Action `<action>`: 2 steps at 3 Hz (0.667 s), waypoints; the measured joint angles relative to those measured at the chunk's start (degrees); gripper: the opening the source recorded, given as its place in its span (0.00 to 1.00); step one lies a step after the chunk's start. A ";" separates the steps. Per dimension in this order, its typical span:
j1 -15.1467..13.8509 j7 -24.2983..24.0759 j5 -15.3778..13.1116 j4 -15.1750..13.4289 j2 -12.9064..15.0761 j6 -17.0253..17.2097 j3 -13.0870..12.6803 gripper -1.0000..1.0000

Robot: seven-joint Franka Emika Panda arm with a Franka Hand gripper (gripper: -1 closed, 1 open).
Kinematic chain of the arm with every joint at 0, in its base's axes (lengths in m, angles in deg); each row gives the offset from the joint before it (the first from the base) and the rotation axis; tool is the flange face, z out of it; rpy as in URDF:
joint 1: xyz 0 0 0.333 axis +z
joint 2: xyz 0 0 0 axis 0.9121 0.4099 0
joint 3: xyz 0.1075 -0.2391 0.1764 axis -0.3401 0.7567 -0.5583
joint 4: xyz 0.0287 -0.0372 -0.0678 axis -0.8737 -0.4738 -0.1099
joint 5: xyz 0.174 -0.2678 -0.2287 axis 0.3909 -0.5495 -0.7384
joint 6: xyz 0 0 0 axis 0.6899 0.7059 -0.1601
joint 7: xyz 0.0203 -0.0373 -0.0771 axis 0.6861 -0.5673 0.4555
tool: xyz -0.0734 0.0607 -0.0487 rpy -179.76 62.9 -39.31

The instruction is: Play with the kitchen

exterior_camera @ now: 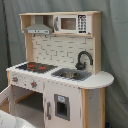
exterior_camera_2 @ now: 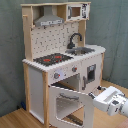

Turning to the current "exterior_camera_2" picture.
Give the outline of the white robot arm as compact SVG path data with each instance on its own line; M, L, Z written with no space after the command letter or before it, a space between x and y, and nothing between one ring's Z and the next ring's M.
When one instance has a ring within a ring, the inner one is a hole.
M128 98L122 91L113 86L108 88L99 86L98 90L101 90L101 93L97 96L93 93L89 94L96 108L109 116L121 114L128 118Z

